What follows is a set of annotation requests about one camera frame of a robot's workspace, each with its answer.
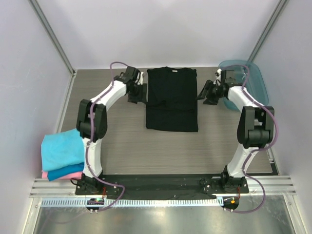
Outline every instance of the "teal towel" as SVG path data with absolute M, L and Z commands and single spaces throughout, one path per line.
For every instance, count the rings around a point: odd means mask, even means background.
M 41 144 L 42 169 L 45 172 L 84 162 L 82 138 L 76 129 L 45 135 Z

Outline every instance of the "cable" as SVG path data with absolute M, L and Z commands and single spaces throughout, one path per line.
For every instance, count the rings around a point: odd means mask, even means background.
M 273 115 L 265 106 L 263 106 L 263 105 L 260 104 L 259 102 L 255 101 L 255 100 L 245 91 L 244 88 L 245 88 L 245 85 L 246 85 L 246 83 L 247 83 L 247 80 L 249 79 L 249 76 L 250 76 L 249 68 L 248 68 L 247 66 L 245 66 L 245 65 L 235 64 L 235 65 L 227 66 L 227 67 L 225 67 L 225 68 L 223 68 L 223 69 L 226 70 L 227 68 L 229 68 L 229 67 L 234 67 L 234 66 L 240 66 L 240 67 L 243 67 L 243 68 L 245 68 L 245 69 L 247 70 L 246 78 L 245 78 L 245 80 L 244 80 L 244 82 L 243 82 L 243 84 L 242 84 L 242 92 L 243 92 L 243 94 L 246 96 L 246 98 L 247 98 L 249 101 L 251 101 L 252 103 L 254 103 L 256 106 L 262 108 L 262 109 L 272 118 L 273 123 L 274 123 L 274 126 L 275 126 L 275 137 L 274 137 L 273 141 L 272 141 L 267 147 L 264 147 L 264 148 L 262 148 L 262 149 L 255 149 L 255 150 L 252 150 L 252 151 L 249 153 L 249 155 L 247 156 L 247 158 L 245 159 L 245 161 L 244 161 L 244 163 L 243 163 L 243 167 L 242 167 L 242 171 L 243 171 L 243 174 L 245 175 L 245 177 L 256 181 L 256 182 L 260 185 L 260 187 L 261 187 L 261 189 L 262 189 L 262 191 L 263 191 L 263 199 L 262 199 L 260 205 L 259 205 L 258 207 L 256 207 L 256 208 L 250 210 L 250 211 L 236 211 L 236 210 L 230 210 L 230 209 L 228 209 L 228 208 L 225 208 L 225 210 L 230 211 L 230 212 L 233 212 L 233 213 L 249 214 L 249 213 L 252 213 L 252 212 L 255 212 L 255 211 L 259 210 L 259 209 L 264 205 L 265 200 L 266 200 L 266 193 L 265 193 L 265 189 L 264 189 L 263 185 L 261 184 L 261 182 L 260 182 L 258 179 L 256 179 L 256 178 L 254 178 L 254 177 L 248 175 L 248 174 L 246 173 L 246 171 L 245 171 L 245 167 L 246 167 L 247 162 L 249 161 L 249 159 L 250 159 L 251 156 L 253 155 L 253 153 L 255 153 L 255 152 L 260 152 L 260 151 L 265 151 L 265 150 L 268 150 L 269 148 L 271 148 L 272 146 L 274 146 L 274 144 L 276 143 L 277 138 L 278 138 L 278 125 L 277 125 L 277 121 L 276 121 L 274 115 Z
M 89 164 L 89 159 L 88 159 L 88 152 L 89 152 L 90 144 L 91 144 L 91 142 L 93 141 L 93 135 L 94 135 L 94 116 L 93 116 L 93 109 L 94 109 L 95 104 L 96 104 L 99 100 L 101 100 L 101 98 L 103 98 L 105 95 L 107 95 L 107 94 L 112 90 L 112 88 L 113 88 L 113 86 L 114 86 L 114 74 L 113 74 L 112 66 L 113 66 L 114 64 L 116 64 L 116 63 L 118 63 L 118 64 L 123 64 L 123 65 L 125 65 L 125 66 L 128 66 L 127 64 L 125 64 L 125 63 L 123 63 L 123 62 L 117 62 L 117 61 L 116 61 L 116 62 L 112 62 L 112 63 L 110 64 L 110 70 L 111 70 L 111 75 L 112 75 L 112 85 L 110 86 L 110 88 L 109 88 L 104 94 L 102 94 L 101 96 L 99 96 L 99 97 L 92 103 L 92 105 L 91 105 L 91 107 L 90 107 L 91 137 L 90 137 L 90 140 L 87 142 L 85 160 L 86 160 L 86 164 L 87 164 L 87 167 L 88 167 L 88 169 L 89 169 L 91 175 L 92 175 L 97 181 L 99 181 L 99 182 L 102 183 L 102 184 L 106 184 L 106 185 L 109 185 L 109 186 L 112 186 L 112 187 L 116 186 L 116 187 L 122 188 L 122 191 L 121 191 L 120 195 L 117 197 L 117 199 L 116 199 L 115 201 L 113 201 L 111 204 L 109 204 L 109 205 L 106 206 L 106 207 L 103 207 L 103 208 L 98 209 L 98 212 L 100 212 L 100 211 L 105 211 L 105 210 L 111 208 L 113 205 L 116 204 L 116 202 L 118 202 L 118 201 L 121 199 L 121 197 L 123 196 L 123 194 L 124 194 L 124 192 L 125 192 L 125 187 L 124 187 L 123 185 L 120 185 L 120 184 L 112 184 L 112 183 L 106 182 L 106 181 L 104 181 L 104 180 L 98 178 L 98 177 L 94 174 L 94 172 L 93 172 L 93 170 L 92 170 L 92 168 L 91 168 L 91 166 L 90 166 L 90 164 Z

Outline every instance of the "white wall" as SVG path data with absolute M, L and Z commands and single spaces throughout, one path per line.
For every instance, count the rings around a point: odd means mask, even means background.
M 291 0 L 256 57 L 280 134 L 274 155 L 290 175 L 312 233 L 312 1 Z
M 278 0 L 38 0 L 76 69 L 247 59 Z
M 26 0 L 0 8 L 0 233 L 20 233 L 70 74 Z

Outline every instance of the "blue towel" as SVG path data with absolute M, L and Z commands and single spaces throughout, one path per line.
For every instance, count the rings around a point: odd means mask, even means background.
M 84 162 L 82 138 L 76 129 L 45 135 L 41 144 L 42 169 L 45 172 Z
M 71 165 L 67 167 L 63 167 L 57 170 L 49 171 L 48 172 L 48 180 L 52 181 L 58 178 L 61 178 L 62 176 L 68 175 L 70 173 L 75 172 L 82 172 L 84 167 L 84 162 L 76 165 Z

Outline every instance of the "metal frame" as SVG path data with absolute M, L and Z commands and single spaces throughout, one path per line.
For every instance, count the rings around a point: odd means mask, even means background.
M 255 57 L 257 56 L 257 54 L 259 53 L 259 50 L 261 49 L 263 43 L 265 42 L 265 40 L 267 39 L 269 33 L 272 31 L 276 20 L 278 19 L 278 17 L 280 16 L 280 14 L 282 13 L 283 9 L 285 8 L 285 6 L 287 5 L 288 0 L 280 0 L 276 6 L 276 8 L 274 9 L 267 25 L 265 26 L 263 32 L 261 33 L 256 45 L 253 48 L 252 53 L 250 54 L 248 61 L 253 62 Z
M 267 175 L 255 176 L 264 186 L 267 195 L 296 195 L 291 178 L 288 175 Z M 252 179 L 247 179 L 249 194 L 262 195 L 261 187 Z M 30 192 L 30 198 L 47 198 L 47 197 L 98 197 L 98 195 L 75 195 L 76 186 L 69 180 L 35 179 L 33 188 Z M 237 194 L 218 194 L 218 196 L 232 196 Z
M 49 38 L 51 39 L 52 43 L 54 44 L 56 50 L 58 51 L 59 55 L 61 56 L 63 62 L 65 63 L 67 69 L 69 72 L 74 75 L 75 71 L 68 60 L 67 55 L 65 54 L 62 46 L 59 43 L 58 38 L 56 37 L 55 33 L 53 32 L 53 29 L 51 25 L 49 24 L 49 21 L 45 17 L 40 5 L 38 4 L 37 0 L 28 0 L 32 8 L 34 9 L 36 15 L 38 16 L 42 26 L 44 27 L 46 33 L 48 34 Z
M 74 74 L 72 75 L 71 80 L 69 82 L 68 89 L 67 89 L 66 96 L 65 96 L 65 101 L 63 103 L 62 110 L 61 110 L 61 113 L 60 113 L 58 121 L 57 121 L 57 128 L 55 129 L 55 133 L 59 133 L 62 129 L 63 122 L 65 119 L 66 110 L 67 110 L 67 106 L 68 106 L 68 102 L 69 102 L 69 98 L 70 98 L 70 94 L 72 93 L 72 89 L 73 89 L 73 85 L 74 85 L 74 81 L 75 81 L 76 76 L 77 76 L 77 71 L 74 72 Z
M 285 195 L 284 199 L 295 232 L 298 234 L 308 233 L 306 226 L 302 221 L 302 216 L 298 208 L 297 196 Z
M 23 234 L 32 234 L 35 230 L 42 198 L 31 198 L 32 203 L 29 209 L 28 217 L 22 231 Z

